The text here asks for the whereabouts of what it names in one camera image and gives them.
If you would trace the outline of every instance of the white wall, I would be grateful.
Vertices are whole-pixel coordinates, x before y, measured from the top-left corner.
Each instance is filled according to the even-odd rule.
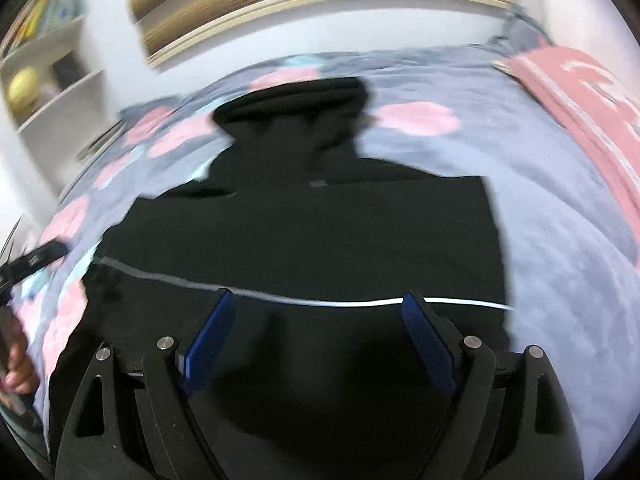
[[[17,221],[18,210],[42,229],[55,212],[56,199],[16,135],[4,99],[0,99],[0,148],[0,239],[4,242],[2,229]]]
[[[0,248],[22,215],[22,207],[6,171],[0,167]]]
[[[611,0],[518,0],[558,45],[582,50],[640,97],[640,45]]]
[[[274,57],[339,50],[482,43],[504,12],[459,0],[342,0],[281,12],[209,38],[161,67],[146,51],[127,0],[85,0],[86,27],[106,64],[111,106],[188,93]]]

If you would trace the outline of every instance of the black device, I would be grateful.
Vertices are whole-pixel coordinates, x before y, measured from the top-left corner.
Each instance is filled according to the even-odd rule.
[[[0,267],[0,377],[8,372],[9,348],[13,338],[12,311],[8,306],[11,289],[35,272],[64,257],[68,252],[65,244],[52,240]],[[33,409],[33,394],[17,395],[2,392],[0,402],[0,433],[3,438],[13,438],[12,447],[23,453],[33,468],[26,464],[20,467],[20,478],[52,478],[43,427],[38,413]],[[12,457],[20,462],[20,457]]]
[[[122,373],[115,350],[100,348],[71,407],[56,478],[228,478],[188,397],[206,386],[242,301],[219,290],[212,309],[148,348],[142,374]],[[583,478],[568,405],[541,348],[492,351],[463,338],[420,294],[399,308],[431,383],[451,399],[416,480]]]

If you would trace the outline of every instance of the gray blanket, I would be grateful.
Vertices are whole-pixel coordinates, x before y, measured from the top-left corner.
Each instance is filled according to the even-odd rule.
[[[359,76],[371,94],[369,120],[357,139],[363,156],[445,176],[486,177],[508,273],[513,349],[537,344],[548,352],[574,416],[586,476],[593,478],[640,411],[638,248],[568,132],[490,65],[535,46],[530,27],[524,39],[514,39],[522,26],[511,22],[504,38],[485,46],[276,60],[186,98],[124,110],[129,133],[86,172],[49,230],[68,235],[71,254],[15,293],[41,374],[48,378],[82,316],[78,280],[105,229],[122,220],[137,196],[157,196],[206,174],[229,145],[207,123],[208,112],[278,82]],[[36,405],[46,418],[46,387]]]

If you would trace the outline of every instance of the silver bolt head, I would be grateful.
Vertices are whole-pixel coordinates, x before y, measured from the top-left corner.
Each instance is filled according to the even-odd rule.
[[[174,338],[171,337],[170,335],[161,337],[160,339],[158,339],[157,345],[159,349],[167,350],[168,348],[171,348],[174,345]]]
[[[482,340],[474,335],[466,336],[464,342],[467,348],[473,348],[474,350],[482,346]]]
[[[96,353],[95,353],[95,358],[98,359],[98,361],[106,361],[111,355],[111,350],[109,350],[108,348],[100,348]]]
[[[536,359],[540,359],[544,357],[545,352],[539,346],[533,345],[529,347],[529,355],[531,355],[531,357],[535,357]]]

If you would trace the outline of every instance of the white shelf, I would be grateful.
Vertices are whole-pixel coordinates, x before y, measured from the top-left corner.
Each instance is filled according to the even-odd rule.
[[[60,28],[56,28],[39,38],[31,38],[2,60],[0,75],[7,84],[14,75],[26,66],[36,69],[48,68],[52,63],[66,56],[79,43],[84,16],[78,16]]]
[[[82,79],[76,81],[68,88],[65,88],[62,92],[56,95],[51,101],[45,103],[40,108],[38,108],[33,114],[31,114],[27,120],[25,120],[21,126],[18,128],[18,135],[22,135],[23,131],[28,130],[29,126],[33,121],[39,120],[38,118],[42,114],[47,114],[51,111],[51,109],[55,110],[57,107],[61,106],[60,101],[62,99],[73,96],[76,92],[82,91],[82,88],[89,85],[94,78],[97,78],[102,73],[102,70],[96,70],[95,72],[91,72],[87,74]]]
[[[82,171],[78,153],[115,120],[105,107],[104,72],[91,72],[36,111],[18,130],[56,195]]]

